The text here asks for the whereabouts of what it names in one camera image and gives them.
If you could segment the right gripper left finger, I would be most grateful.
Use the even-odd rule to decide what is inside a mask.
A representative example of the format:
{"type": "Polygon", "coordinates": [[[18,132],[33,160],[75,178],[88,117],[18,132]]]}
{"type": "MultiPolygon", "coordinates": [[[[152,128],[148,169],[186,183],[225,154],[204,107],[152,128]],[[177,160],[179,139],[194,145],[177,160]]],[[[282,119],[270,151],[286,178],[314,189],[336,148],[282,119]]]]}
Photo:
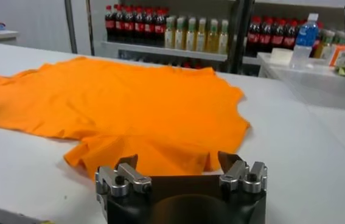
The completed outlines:
{"type": "Polygon", "coordinates": [[[152,179],[140,174],[136,170],[138,155],[120,158],[111,168],[100,166],[95,174],[96,194],[113,197],[125,197],[129,194],[130,186],[140,194],[147,194],[152,190],[152,179]]]}

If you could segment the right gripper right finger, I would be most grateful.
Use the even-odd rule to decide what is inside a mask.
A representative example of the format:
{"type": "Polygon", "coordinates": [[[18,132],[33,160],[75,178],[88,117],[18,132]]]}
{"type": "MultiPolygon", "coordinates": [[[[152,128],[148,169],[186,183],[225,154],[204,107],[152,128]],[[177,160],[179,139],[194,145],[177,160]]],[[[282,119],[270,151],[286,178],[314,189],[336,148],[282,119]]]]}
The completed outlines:
{"type": "Polygon", "coordinates": [[[263,162],[256,161],[250,167],[236,154],[218,152],[223,175],[219,176],[219,185],[227,191],[242,190],[250,194],[267,191],[268,168],[263,162]]]}

